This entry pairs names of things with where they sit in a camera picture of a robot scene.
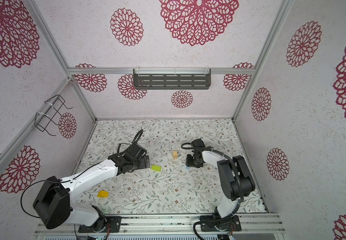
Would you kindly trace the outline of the small letter wood cube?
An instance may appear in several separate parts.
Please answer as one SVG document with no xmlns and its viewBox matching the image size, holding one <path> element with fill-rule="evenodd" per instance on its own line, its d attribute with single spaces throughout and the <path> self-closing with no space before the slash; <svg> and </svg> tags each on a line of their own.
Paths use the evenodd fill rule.
<svg viewBox="0 0 346 240">
<path fill-rule="evenodd" d="M 177 151 L 173 151 L 172 152 L 172 157 L 173 157 L 173 159 L 178 159 L 178 152 Z"/>
</svg>

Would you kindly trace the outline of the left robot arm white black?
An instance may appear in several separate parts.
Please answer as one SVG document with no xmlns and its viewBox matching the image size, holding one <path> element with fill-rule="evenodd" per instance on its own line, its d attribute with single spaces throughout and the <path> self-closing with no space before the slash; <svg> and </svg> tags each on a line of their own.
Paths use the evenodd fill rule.
<svg viewBox="0 0 346 240">
<path fill-rule="evenodd" d="M 135 170 L 147 169 L 150 158 L 139 144 L 131 144 L 120 153 L 90 168 L 61 179 L 52 176 L 44 181 L 33 208 L 46 229 L 52 230 L 64 224 L 86 226 L 93 232 L 102 232 L 108 221 L 97 206 L 72 204 L 82 192 L 104 180 Z"/>
</svg>

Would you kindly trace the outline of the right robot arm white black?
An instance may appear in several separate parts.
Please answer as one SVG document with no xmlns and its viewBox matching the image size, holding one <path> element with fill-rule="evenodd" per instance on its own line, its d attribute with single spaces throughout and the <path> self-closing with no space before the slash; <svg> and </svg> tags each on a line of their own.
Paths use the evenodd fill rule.
<svg viewBox="0 0 346 240">
<path fill-rule="evenodd" d="M 183 143 L 183 150 L 191 150 L 186 157 L 186 166 L 202 168 L 210 164 L 218 170 L 224 197 L 215 209 L 219 219 L 226 219 L 237 213 L 245 198 L 256 190 L 252 173 L 243 156 L 230 157 L 211 147 L 206 147 L 202 139 Z"/>
</svg>

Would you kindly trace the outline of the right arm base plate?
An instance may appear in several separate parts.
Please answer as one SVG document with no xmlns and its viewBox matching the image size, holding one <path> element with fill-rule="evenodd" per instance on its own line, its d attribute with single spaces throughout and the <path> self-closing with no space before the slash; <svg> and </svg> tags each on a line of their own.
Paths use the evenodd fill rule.
<svg viewBox="0 0 346 240">
<path fill-rule="evenodd" d="M 237 215 L 217 221 L 215 221 L 214 216 L 201 216 L 200 221 L 202 232 L 239 232 L 242 230 L 240 219 Z"/>
</svg>

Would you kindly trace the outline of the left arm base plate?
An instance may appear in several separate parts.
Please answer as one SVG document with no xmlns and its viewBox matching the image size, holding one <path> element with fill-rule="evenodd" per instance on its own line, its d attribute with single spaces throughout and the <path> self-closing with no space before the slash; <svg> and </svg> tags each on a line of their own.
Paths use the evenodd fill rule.
<svg viewBox="0 0 346 240">
<path fill-rule="evenodd" d="M 80 225 L 78 233 L 118 233 L 121 226 L 122 217 L 106 216 L 106 219 L 99 218 L 93 225 Z"/>
</svg>

